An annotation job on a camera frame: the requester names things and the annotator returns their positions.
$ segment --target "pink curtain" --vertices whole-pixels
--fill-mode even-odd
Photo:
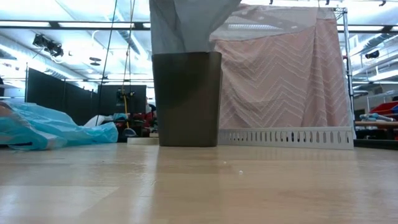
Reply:
[[[220,128],[349,126],[334,18],[299,32],[213,41],[223,54]]]

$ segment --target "white vent grille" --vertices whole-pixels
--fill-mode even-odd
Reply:
[[[218,144],[233,146],[354,149],[351,127],[220,129]]]

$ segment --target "ceiling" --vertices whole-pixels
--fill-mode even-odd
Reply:
[[[134,22],[149,22],[149,0],[132,0],[134,3]],[[264,0],[242,0],[246,4],[268,4]],[[332,7],[347,7],[349,24],[372,24],[386,25],[398,24],[398,1],[388,1],[383,7],[379,7],[380,1],[330,1]],[[320,6],[325,5],[325,1],[304,0],[289,1],[275,0],[276,6]],[[130,0],[118,0],[116,17],[119,21],[130,21]],[[0,20],[23,20],[23,21],[110,21],[113,15],[114,1],[112,0],[12,0],[0,7]],[[48,39],[62,44],[65,55],[60,58],[51,58],[47,52],[41,51],[32,41],[36,34],[43,34]],[[0,36],[9,39],[12,43],[25,47],[33,53],[38,53],[47,60],[45,65],[56,63],[57,68],[66,73],[72,74],[70,78],[98,79],[102,77],[103,71],[108,78],[123,79],[125,71],[127,42],[122,36],[114,31],[107,30],[50,30],[50,29],[0,29]],[[132,31],[132,38],[145,54],[142,57],[131,57],[131,74],[133,84],[146,82],[146,85],[153,86],[152,83],[152,53],[149,30]],[[358,45],[374,37],[374,34],[351,34],[350,42]],[[339,35],[343,49],[344,35]],[[109,45],[109,55],[106,60],[106,52]],[[385,50],[390,45],[383,46],[389,56],[394,55],[391,50]],[[102,59],[100,66],[90,65],[90,57]],[[353,56],[353,67],[363,68],[358,65],[361,57]]]

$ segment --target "trash can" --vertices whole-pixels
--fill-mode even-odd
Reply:
[[[152,56],[161,146],[214,147],[222,83],[221,53]]]

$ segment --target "blue plastic sheet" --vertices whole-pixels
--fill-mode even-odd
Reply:
[[[40,150],[118,140],[113,122],[92,128],[78,126],[67,114],[34,103],[0,101],[0,144]],[[28,146],[16,144],[31,143]]]

